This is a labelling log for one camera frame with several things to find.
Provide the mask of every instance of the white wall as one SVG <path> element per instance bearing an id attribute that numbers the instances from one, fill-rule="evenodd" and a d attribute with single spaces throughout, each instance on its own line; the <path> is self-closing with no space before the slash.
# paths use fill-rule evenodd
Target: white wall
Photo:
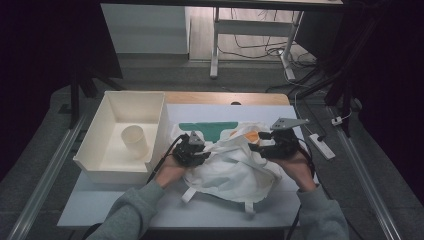
<path id="1" fill-rule="evenodd" d="M 190 17 L 186 7 L 101 6 L 116 53 L 189 52 Z"/>

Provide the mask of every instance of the power strip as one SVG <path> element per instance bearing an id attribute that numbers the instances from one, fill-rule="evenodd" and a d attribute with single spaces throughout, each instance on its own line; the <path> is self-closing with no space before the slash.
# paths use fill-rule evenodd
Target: power strip
<path id="1" fill-rule="evenodd" d="M 314 143 L 315 147 L 324 155 L 327 160 L 334 158 L 336 155 L 331 151 L 331 149 L 325 144 L 324 141 L 318 141 L 318 134 L 314 133 L 309 136 L 309 139 Z"/>

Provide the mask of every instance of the wooden floor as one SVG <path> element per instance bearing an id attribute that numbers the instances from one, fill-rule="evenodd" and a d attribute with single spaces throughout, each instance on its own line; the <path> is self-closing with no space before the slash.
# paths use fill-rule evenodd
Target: wooden floor
<path id="1" fill-rule="evenodd" d="M 190 7 L 189 13 L 191 20 L 190 60 L 210 60 L 213 44 L 214 9 L 206 7 Z M 220 19 L 291 22 L 293 12 L 221 8 L 219 15 Z M 287 38 L 284 37 L 235 36 L 220 34 L 218 38 L 218 47 L 222 51 L 219 52 L 219 60 L 280 61 L 277 56 L 267 55 L 267 51 L 270 51 L 273 48 L 285 47 L 286 41 Z M 306 53 L 306 51 L 302 47 L 294 45 L 291 53 L 293 58 L 296 59 L 297 56 Z"/>

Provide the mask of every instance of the person's hand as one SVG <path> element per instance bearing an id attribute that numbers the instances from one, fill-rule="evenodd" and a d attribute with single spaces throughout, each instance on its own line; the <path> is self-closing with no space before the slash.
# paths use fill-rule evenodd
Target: person's hand
<path id="1" fill-rule="evenodd" d="M 297 151 L 293 157 L 289 159 L 268 159 L 280 165 L 287 175 L 293 179 L 300 191 L 309 192 L 316 188 L 312 179 L 311 170 L 308 166 L 308 160 L 303 154 Z"/>
<path id="2" fill-rule="evenodd" d="M 161 186 L 161 188 L 165 189 L 169 184 L 179 180 L 186 170 L 186 168 L 178 165 L 172 155 L 167 156 L 156 174 L 155 181 L 159 184 L 159 186 Z"/>

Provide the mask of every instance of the aluminum rail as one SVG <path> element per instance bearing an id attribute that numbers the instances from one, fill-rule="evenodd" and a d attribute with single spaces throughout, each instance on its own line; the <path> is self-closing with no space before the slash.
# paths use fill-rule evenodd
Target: aluminum rail
<path id="1" fill-rule="evenodd" d="M 330 108 L 327 109 L 331 117 L 336 117 Z M 337 127 L 337 134 L 348 155 L 352 167 L 355 170 L 356 175 L 358 176 L 359 182 L 361 183 L 362 188 L 364 189 L 365 195 L 367 196 L 371 207 L 376 213 L 377 219 L 381 225 L 384 234 L 386 235 L 386 238 L 391 240 L 402 239 L 396 227 L 396 224 L 389 210 L 386 207 L 386 204 L 378 193 L 377 187 L 375 186 L 374 181 L 368 173 L 367 167 L 365 166 L 361 156 L 356 150 L 352 139 L 346 137 L 344 131 L 340 127 Z"/>
<path id="2" fill-rule="evenodd" d="M 68 129 L 60 142 L 56 152 L 50 160 L 49 165 L 41 176 L 40 181 L 34 189 L 34 192 L 28 199 L 24 209 L 21 212 L 18 220 L 16 221 L 12 231 L 9 233 L 8 240 L 25 239 L 31 230 L 32 224 L 34 223 L 39 210 L 41 209 L 47 195 L 50 192 L 53 183 L 65 162 L 66 156 L 68 155 L 71 147 L 78 136 L 81 127 L 84 125 L 89 115 L 89 110 L 92 110 L 92 105 L 89 104 L 88 108 L 85 108 L 78 122 L 75 124 L 73 129 Z"/>

